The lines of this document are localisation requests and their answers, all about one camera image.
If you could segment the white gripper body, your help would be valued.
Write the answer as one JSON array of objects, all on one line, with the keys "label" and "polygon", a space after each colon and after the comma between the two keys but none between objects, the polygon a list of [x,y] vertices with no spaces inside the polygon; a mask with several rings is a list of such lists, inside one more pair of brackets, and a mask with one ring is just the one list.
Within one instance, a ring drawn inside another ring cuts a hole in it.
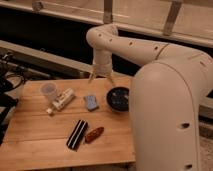
[{"label": "white gripper body", "polygon": [[94,49],[92,76],[110,77],[112,71],[112,53],[105,50]]}]

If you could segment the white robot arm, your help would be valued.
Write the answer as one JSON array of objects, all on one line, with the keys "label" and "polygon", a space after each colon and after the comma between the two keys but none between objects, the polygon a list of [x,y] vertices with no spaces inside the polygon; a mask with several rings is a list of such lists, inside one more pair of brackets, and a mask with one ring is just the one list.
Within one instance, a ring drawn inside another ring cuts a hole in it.
[{"label": "white robot arm", "polygon": [[112,73],[116,54],[141,67],[132,78],[129,112],[137,171],[201,171],[199,105],[213,90],[213,57],[172,43],[121,37],[114,24],[86,34],[93,73]]}]

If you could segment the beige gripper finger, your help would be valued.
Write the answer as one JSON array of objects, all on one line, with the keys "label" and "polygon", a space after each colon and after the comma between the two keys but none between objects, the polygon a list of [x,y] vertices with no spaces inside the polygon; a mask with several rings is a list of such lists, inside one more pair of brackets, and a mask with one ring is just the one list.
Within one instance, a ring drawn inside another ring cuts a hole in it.
[{"label": "beige gripper finger", "polygon": [[113,80],[113,77],[111,75],[107,75],[106,78],[111,82],[112,85],[114,85],[114,80]]},{"label": "beige gripper finger", "polygon": [[93,71],[89,76],[88,83],[91,83],[94,79],[96,79],[96,77],[97,77],[97,73]]}]

